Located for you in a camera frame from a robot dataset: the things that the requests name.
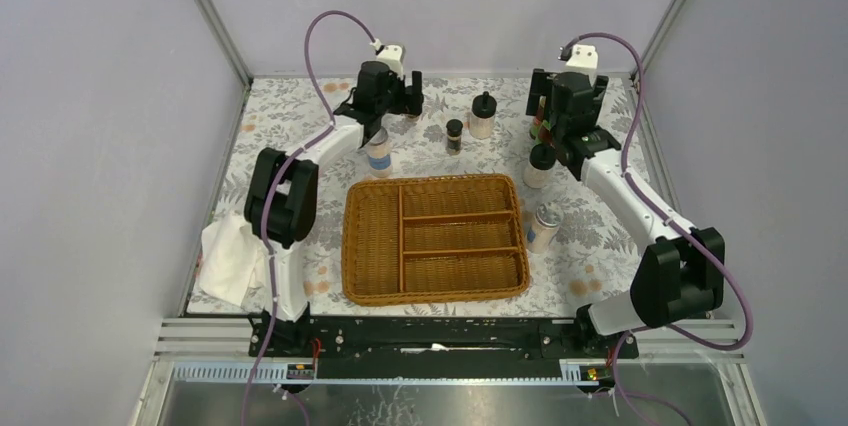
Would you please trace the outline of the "small dark spice jar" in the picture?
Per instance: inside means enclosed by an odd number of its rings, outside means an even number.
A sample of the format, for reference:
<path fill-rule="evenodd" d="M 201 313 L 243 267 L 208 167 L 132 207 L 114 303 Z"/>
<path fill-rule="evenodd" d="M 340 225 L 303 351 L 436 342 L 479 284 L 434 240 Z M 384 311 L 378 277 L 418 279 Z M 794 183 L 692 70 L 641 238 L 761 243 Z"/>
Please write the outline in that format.
<path fill-rule="evenodd" d="M 446 151 L 456 155 L 462 148 L 464 123 L 459 119 L 450 119 L 446 123 Z"/>

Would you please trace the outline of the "yellow cap sauce bottle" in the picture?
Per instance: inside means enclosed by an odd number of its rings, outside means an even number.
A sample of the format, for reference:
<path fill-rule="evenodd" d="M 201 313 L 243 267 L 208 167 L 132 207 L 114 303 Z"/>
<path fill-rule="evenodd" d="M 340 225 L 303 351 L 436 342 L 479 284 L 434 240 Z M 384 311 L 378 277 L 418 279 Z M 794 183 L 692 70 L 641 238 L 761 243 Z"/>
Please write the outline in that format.
<path fill-rule="evenodd" d="M 540 129 L 543 125 L 544 120 L 544 109 L 546 105 L 546 97 L 540 96 L 536 108 L 536 112 L 534 114 L 532 123 L 529 128 L 529 136 L 534 141 L 539 141 Z"/>

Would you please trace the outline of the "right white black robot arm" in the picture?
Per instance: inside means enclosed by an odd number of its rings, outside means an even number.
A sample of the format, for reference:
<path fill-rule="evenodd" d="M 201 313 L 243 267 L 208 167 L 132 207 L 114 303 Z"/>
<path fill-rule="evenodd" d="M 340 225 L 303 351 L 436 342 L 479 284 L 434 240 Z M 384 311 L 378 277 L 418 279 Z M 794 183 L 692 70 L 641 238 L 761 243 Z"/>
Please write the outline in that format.
<path fill-rule="evenodd" d="M 724 256 L 722 236 L 695 227 L 626 171 L 622 145 L 598 124 L 607 85 L 605 76 L 535 69 L 526 106 L 527 115 L 541 119 L 546 157 L 602 199 L 641 256 L 627 291 L 578 310 L 573 342 L 589 358 L 607 351 L 613 335 L 667 326 L 714 310 L 724 299 L 715 264 Z"/>

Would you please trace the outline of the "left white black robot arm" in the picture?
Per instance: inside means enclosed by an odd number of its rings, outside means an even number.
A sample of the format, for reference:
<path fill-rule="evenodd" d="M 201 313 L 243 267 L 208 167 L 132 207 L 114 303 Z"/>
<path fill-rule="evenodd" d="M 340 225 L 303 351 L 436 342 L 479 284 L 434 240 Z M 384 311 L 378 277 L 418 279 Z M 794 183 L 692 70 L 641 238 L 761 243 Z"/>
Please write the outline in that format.
<path fill-rule="evenodd" d="M 308 327 L 298 322 L 308 309 L 299 249 L 317 216 L 321 168 L 367 145 L 385 115 L 421 115 L 423 102 L 420 71 L 412 71 L 407 84 L 387 64 L 365 61 L 350 98 L 331 112 L 328 126 L 302 145 L 266 147 L 257 155 L 243 215 L 268 253 L 264 310 L 281 320 L 271 341 L 285 356 L 301 355 L 310 343 Z"/>

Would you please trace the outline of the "blue label shaker left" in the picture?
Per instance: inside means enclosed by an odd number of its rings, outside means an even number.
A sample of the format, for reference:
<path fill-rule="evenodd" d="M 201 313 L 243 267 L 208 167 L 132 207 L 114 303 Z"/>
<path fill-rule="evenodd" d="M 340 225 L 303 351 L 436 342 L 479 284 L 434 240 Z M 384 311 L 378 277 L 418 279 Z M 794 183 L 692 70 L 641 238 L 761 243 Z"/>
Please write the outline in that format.
<path fill-rule="evenodd" d="M 391 144 L 388 131 L 381 127 L 365 146 L 370 173 L 376 178 L 392 174 Z"/>

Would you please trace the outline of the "black spout seed bottle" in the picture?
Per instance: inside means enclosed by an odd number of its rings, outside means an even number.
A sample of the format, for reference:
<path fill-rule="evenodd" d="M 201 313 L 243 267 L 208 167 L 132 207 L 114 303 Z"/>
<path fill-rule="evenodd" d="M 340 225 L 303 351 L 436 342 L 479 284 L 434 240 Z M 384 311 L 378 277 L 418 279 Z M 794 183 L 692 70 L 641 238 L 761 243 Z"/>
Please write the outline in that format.
<path fill-rule="evenodd" d="M 488 91 L 474 97 L 469 119 L 472 137 L 486 139 L 493 134 L 496 111 L 497 101 Z"/>

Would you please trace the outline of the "floral table mat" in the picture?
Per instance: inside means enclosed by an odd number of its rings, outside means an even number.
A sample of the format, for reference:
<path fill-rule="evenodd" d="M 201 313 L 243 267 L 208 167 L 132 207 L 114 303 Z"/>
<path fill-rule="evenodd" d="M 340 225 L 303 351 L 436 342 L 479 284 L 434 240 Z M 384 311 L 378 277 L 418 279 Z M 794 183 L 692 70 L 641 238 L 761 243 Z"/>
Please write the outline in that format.
<path fill-rule="evenodd" d="M 360 307 L 342 290 L 341 246 L 349 188 L 372 180 L 366 153 L 346 155 L 326 167 L 319 180 L 318 215 L 304 246 L 304 290 L 312 313 L 409 316 L 570 316 L 577 307 L 623 292 L 640 262 L 635 243 L 602 201 L 557 165 L 542 189 L 528 188 L 523 173 L 533 145 L 524 115 L 527 78 L 430 78 L 424 80 L 423 115 L 415 120 L 387 115 L 392 176 L 423 177 L 501 173 L 513 178 L 525 228 L 541 203 L 557 200 L 564 213 L 557 235 L 543 254 L 528 254 L 531 280 L 517 297 L 487 302 L 427 303 Z M 446 151 L 450 119 L 467 122 L 471 101 L 484 91 L 498 102 L 494 132 L 477 140 L 463 134 L 456 155 Z M 631 124 L 632 86 L 612 76 L 600 124 L 624 141 Z M 214 220 L 241 212 L 256 156 L 265 147 L 285 150 L 305 143 L 326 125 L 326 113 L 308 79 L 254 81 L 214 210 Z"/>

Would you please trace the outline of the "black cap white jar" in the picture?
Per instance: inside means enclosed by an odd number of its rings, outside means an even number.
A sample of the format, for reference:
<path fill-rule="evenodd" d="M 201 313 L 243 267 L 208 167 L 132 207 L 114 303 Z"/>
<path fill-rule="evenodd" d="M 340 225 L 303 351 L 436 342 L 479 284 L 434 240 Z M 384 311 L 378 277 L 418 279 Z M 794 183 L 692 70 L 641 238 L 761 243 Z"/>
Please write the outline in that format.
<path fill-rule="evenodd" d="M 533 189 L 543 188 L 549 181 L 557 162 L 554 148 L 548 144 L 536 144 L 530 151 L 523 172 L 523 182 Z"/>

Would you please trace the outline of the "silver lid shaker right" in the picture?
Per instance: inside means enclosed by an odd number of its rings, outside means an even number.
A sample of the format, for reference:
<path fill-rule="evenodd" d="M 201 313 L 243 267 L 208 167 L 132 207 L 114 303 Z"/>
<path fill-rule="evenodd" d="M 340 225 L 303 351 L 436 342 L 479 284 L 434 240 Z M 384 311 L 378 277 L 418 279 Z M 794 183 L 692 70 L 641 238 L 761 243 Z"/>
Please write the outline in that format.
<path fill-rule="evenodd" d="M 562 207 L 553 202 L 540 204 L 526 233 L 526 245 L 533 254 L 544 253 L 559 231 L 564 218 Z"/>

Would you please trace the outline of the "wicker divided basket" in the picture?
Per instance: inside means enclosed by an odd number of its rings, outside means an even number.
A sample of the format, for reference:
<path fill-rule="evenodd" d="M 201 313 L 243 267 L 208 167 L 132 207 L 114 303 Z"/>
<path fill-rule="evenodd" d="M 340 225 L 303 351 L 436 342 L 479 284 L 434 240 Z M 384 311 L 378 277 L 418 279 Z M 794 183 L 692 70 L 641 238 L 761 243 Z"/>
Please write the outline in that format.
<path fill-rule="evenodd" d="M 366 307 L 522 294 L 530 266 L 513 180 L 473 174 L 353 185 L 341 272 L 345 296 Z"/>

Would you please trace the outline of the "white crumpled cloth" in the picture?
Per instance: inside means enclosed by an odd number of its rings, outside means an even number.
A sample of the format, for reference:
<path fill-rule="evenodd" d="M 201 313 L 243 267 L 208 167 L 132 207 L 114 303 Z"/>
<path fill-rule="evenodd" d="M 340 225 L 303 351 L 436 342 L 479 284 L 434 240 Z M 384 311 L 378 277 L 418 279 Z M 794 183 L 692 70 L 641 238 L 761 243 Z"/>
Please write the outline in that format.
<path fill-rule="evenodd" d="M 198 285 L 207 295 L 243 306 L 251 290 L 266 285 L 266 247 L 240 213 L 230 211 L 209 224 L 201 248 Z"/>

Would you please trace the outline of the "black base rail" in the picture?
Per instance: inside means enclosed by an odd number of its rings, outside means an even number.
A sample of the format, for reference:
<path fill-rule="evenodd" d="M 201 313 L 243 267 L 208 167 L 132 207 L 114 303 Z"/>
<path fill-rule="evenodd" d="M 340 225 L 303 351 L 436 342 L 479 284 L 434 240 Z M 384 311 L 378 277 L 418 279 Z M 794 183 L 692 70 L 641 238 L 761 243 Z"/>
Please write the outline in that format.
<path fill-rule="evenodd" d="M 304 358 L 322 380 L 553 379 L 571 361 L 606 367 L 616 337 L 570 319 L 251 315 L 248 354 Z"/>

